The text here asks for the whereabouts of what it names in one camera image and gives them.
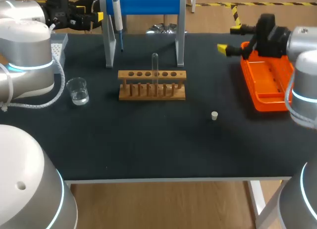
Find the wooden floor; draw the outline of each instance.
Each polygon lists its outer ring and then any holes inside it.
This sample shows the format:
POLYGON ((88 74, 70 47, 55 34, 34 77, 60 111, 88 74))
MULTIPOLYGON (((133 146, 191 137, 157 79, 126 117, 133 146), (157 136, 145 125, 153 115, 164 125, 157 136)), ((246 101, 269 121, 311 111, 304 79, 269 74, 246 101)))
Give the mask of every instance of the wooden floor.
MULTIPOLYGON (((197 0, 208 2, 313 2, 316 0, 197 0)), ((277 24, 317 26, 316 6, 239 6, 242 23, 255 24, 261 13, 277 24)), ((226 7, 197 7, 186 13, 190 33, 227 33, 234 25, 226 7)), ((176 17, 170 20, 176 23, 176 17)), ((142 34, 162 16, 129 16, 128 33, 142 34)), ((261 182, 268 201, 279 182, 261 182)), ((72 187, 78 204, 78 229, 253 229, 254 218, 243 182, 120 183, 72 187)), ((275 222, 271 229, 280 228, 275 222)))

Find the orange tray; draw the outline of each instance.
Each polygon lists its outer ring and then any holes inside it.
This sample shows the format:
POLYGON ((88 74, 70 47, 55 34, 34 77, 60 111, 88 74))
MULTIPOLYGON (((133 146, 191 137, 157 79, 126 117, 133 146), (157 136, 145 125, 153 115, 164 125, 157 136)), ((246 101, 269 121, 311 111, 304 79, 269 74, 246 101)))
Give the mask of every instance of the orange tray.
POLYGON ((241 59, 241 67, 255 108, 260 112, 287 111, 284 97, 293 65, 287 56, 259 57, 252 51, 248 60, 241 59))

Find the test tube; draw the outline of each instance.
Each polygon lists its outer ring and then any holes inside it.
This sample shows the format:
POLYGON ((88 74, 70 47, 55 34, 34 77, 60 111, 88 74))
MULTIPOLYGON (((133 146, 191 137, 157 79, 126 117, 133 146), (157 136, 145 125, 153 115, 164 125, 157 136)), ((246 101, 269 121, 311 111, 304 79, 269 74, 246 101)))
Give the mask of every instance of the test tube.
POLYGON ((159 84, 159 55, 152 54, 152 84, 159 84))

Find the rubber stopper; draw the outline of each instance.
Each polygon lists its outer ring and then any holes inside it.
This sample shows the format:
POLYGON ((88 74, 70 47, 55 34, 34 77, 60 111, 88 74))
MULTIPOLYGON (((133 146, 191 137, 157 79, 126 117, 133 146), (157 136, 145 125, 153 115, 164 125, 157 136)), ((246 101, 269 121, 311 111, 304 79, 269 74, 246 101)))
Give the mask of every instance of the rubber stopper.
POLYGON ((217 117, 218 117, 218 113, 217 113, 216 111, 213 111, 213 112, 211 113, 211 119, 212 119, 212 120, 216 120, 217 117))

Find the wooden test tube rack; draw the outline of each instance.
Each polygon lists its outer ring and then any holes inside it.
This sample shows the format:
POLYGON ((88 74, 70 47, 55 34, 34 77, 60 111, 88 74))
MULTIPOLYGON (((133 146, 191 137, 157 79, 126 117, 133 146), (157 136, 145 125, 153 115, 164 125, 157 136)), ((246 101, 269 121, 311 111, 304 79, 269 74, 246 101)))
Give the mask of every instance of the wooden test tube rack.
POLYGON ((119 71, 119 100, 185 100, 186 71, 158 71, 158 80, 175 80, 172 84, 152 84, 152 71, 119 71), (127 81, 145 80, 146 84, 127 81))

